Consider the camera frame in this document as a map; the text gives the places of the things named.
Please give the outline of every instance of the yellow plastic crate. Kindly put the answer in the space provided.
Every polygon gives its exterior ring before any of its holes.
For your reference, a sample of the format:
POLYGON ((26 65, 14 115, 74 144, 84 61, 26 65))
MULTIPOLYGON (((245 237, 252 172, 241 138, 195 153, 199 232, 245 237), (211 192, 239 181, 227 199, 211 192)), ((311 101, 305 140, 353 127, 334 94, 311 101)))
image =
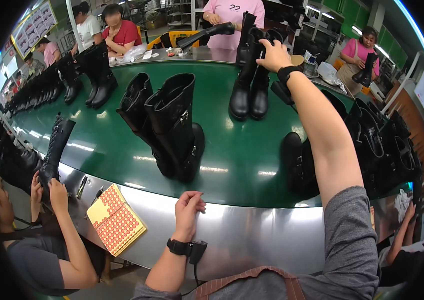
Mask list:
MULTIPOLYGON (((187 38, 187 37, 189 37, 189 36, 192 36, 192 35, 194 35, 194 34, 196 34, 198 31, 196 31, 196 30, 188 30, 188 31, 169 31, 169 32, 166 32, 166 33, 164 33, 164 34, 169 34, 169 38, 170 38, 170 43, 172 44, 172 47, 177 47, 177 44, 176 44, 176 40, 177 40, 177 38, 187 38)), ((152 49, 152 47, 154 46, 154 45, 156 45, 156 44, 159 44, 159 43, 161 43, 162 41, 161 41, 161 39, 160 39, 160 37, 158 37, 158 38, 156 38, 156 39, 154 39, 153 41, 151 41, 150 43, 149 43, 149 45, 147 45, 147 49, 149 50, 149 49, 152 49)), ((197 42, 195 42, 195 43, 193 43, 192 44, 192 47, 198 47, 198 44, 199 44, 199 41, 197 41, 197 42)))

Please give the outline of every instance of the woman's right hand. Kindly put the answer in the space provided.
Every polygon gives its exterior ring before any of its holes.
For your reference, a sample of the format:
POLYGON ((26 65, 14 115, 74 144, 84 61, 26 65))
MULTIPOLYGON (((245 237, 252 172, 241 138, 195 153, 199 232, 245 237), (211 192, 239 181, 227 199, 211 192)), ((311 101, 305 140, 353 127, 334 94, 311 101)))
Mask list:
POLYGON ((360 69, 364 69, 365 68, 365 61, 361 60, 361 59, 356 59, 354 61, 354 64, 356 66, 358 66, 360 69))
POLYGON ((209 13, 207 15, 207 21, 212 25, 220 24, 220 16, 216 13, 209 13))
POLYGON ((65 184, 52 178, 49 182, 50 203, 55 213, 68 212, 68 194, 65 184))

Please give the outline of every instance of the boot buckle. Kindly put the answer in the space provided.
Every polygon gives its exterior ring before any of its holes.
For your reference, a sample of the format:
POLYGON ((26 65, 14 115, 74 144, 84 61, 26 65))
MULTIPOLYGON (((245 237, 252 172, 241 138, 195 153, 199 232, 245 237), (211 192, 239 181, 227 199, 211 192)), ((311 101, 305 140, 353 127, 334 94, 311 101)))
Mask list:
POLYGON ((182 114, 181 118, 180 118, 180 123, 182 125, 184 125, 184 120, 188 119, 188 110, 184 111, 184 113, 182 114))

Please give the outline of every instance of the yellow notebook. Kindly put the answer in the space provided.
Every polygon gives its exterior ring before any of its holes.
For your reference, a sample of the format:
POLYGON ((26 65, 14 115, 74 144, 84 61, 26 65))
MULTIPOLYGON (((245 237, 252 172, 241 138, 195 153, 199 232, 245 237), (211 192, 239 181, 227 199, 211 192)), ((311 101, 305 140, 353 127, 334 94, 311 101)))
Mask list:
POLYGON ((116 184, 100 195, 87 210, 87 215, 113 256, 119 256, 147 230, 116 184))

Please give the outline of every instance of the woman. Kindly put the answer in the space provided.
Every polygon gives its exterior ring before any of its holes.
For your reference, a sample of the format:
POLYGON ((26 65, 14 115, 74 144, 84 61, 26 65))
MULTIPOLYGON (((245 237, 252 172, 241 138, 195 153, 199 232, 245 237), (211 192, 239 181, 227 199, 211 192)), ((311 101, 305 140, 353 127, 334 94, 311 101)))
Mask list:
MULTIPOLYGON (((32 222, 39 217, 43 189, 33 176, 30 196, 32 222)), ((68 213, 68 196, 65 186, 52 179, 49 183, 50 202, 57 216, 63 237, 37 235, 3 242, 12 264, 34 290, 51 296, 64 296, 79 289, 93 287, 98 274, 105 266, 104 250, 80 238, 68 213), (98 249, 94 263, 90 261, 90 249, 98 249)), ((15 214, 8 193, 0 179, 0 232, 13 233, 15 214)))
MULTIPOLYGON (((85 1, 72 7, 75 24, 77 24, 78 35, 84 50, 90 47, 94 42, 95 45, 98 45, 103 40, 99 21, 96 17, 87 15, 89 9, 89 4, 85 1)), ((77 48, 78 45, 75 43, 74 48, 70 51, 72 56, 77 53, 77 48)))
MULTIPOLYGON (((351 38, 340 58, 346 63, 337 72, 337 77, 347 86, 351 94, 355 95, 362 89, 360 83, 352 80, 352 76, 365 68, 368 53, 375 53, 374 45, 377 43, 377 32, 370 26, 365 26, 359 40, 351 38)), ((379 59, 374 62, 372 69, 372 80, 379 76, 379 59)))
POLYGON ((122 20, 124 10, 118 4, 109 4, 102 11, 102 20, 107 27, 102 32, 109 50, 109 57, 122 56, 131 47, 142 45, 137 26, 132 21, 122 20))
POLYGON ((246 11, 257 17, 256 27, 264 28, 265 9, 261 0, 210 0, 204 7, 203 19, 212 25, 232 22, 236 32, 233 35, 211 36, 207 46, 237 50, 242 30, 242 14, 246 11))
POLYGON ((59 47, 57 43, 49 41, 46 37, 43 37, 35 46, 35 49, 43 53, 45 64, 47 68, 50 67, 54 62, 58 61, 61 57, 59 47))

